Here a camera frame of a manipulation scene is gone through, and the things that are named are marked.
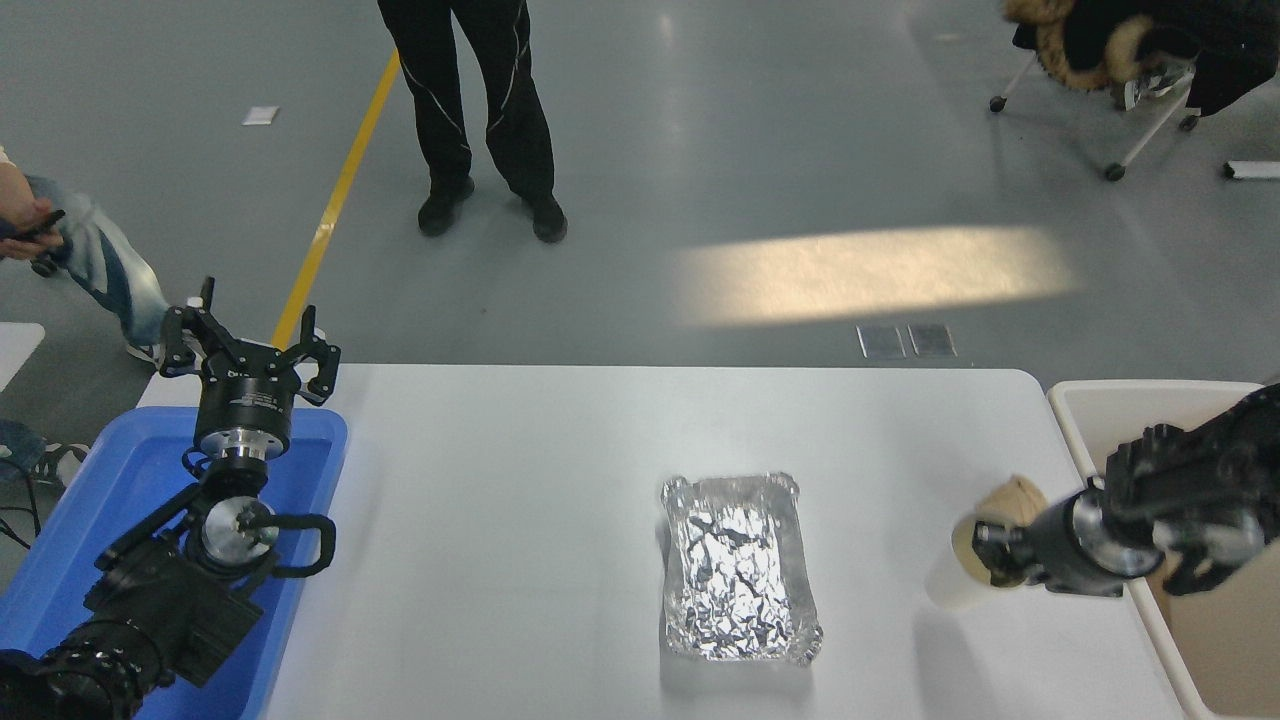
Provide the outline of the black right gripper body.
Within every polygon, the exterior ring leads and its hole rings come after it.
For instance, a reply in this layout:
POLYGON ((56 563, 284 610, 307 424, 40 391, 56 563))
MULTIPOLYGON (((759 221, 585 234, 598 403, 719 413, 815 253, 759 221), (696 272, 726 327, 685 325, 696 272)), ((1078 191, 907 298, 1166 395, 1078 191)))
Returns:
POLYGON ((1084 489, 1046 509, 1027 528, 1038 568, 1030 583, 1059 594, 1123 596, 1124 547, 1108 533, 1100 500, 1100 491, 1084 489))

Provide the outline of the person's hand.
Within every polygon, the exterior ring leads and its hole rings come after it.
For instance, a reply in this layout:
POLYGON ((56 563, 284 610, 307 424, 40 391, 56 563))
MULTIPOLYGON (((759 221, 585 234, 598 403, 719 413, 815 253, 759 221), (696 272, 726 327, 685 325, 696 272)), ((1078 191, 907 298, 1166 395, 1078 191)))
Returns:
MULTIPOLYGON (((1 217, 18 231, 27 231, 52 214, 52 202, 46 197, 36 197, 22 170, 12 161, 1 163, 1 217)), ((56 229, 46 229, 35 240, 1 241, 1 255, 5 259, 27 261, 45 252, 51 252, 64 245, 56 229)))

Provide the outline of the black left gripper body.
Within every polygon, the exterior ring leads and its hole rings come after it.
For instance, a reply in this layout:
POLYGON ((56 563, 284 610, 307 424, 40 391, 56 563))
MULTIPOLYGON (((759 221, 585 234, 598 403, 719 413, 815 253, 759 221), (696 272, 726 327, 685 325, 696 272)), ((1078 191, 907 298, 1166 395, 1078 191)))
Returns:
POLYGON ((200 368, 202 389, 195 437, 205 439, 241 428, 289 439, 301 379, 292 366, 270 370, 268 365, 275 360, 275 351, 259 345, 238 354, 228 348, 207 351, 200 368))

